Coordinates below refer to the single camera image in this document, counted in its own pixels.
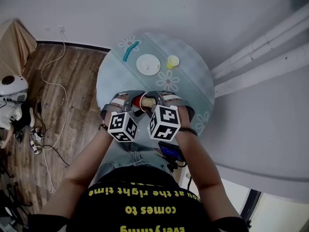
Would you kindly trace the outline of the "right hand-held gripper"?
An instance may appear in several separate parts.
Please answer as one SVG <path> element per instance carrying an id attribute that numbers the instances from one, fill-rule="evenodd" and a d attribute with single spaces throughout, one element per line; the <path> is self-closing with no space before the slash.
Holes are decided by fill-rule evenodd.
<path id="1" fill-rule="evenodd" d="M 178 106 L 186 106 L 190 121 L 195 115 L 188 101 L 167 91 L 150 91 L 145 94 L 145 107 L 150 118 L 148 133 L 151 139 L 171 142 L 181 129 Z"/>

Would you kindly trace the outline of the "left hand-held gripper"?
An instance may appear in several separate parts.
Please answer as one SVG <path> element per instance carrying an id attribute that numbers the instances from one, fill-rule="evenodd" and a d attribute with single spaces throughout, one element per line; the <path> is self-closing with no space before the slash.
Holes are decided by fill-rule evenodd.
<path id="1" fill-rule="evenodd" d="M 138 130 L 135 115 L 137 110 L 133 107 L 135 106 L 140 109 L 141 99 L 145 91 L 128 90 L 122 93 L 127 94 L 126 101 L 123 105 L 122 110 L 120 110 L 119 112 L 112 112 L 109 126 L 107 127 L 103 124 L 103 127 L 116 141 L 120 143 L 133 142 L 136 136 L 136 132 Z M 101 111 L 100 115 L 102 118 L 105 117 L 103 111 Z"/>

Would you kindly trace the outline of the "person's left hand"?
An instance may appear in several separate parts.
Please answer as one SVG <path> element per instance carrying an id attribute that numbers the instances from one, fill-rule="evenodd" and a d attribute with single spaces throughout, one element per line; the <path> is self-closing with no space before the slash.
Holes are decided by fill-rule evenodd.
<path id="1" fill-rule="evenodd" d="M 119 112 L 120 110 L 122 110 L 123 105 L 127 100 L 127 97 L 128 93 L 119 93 L 117 97 L 114 97 L 112 101 L 104 107 L 104 109 L 102 110 L 105 115 L 105 117 L 102 118 L 104 125 L 106 125 L 107 127 L 109 126 L 112 112 Z"/>

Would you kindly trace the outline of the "person's right hand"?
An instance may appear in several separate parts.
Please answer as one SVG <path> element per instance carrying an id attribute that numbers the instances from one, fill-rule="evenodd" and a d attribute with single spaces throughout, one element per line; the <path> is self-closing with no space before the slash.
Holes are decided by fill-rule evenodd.
<path id="1" fill-rule="evenodd" d="M 179 120 L 182 128 L 191 128 L 189 112 L 186 106 L 178 106 Z"/>

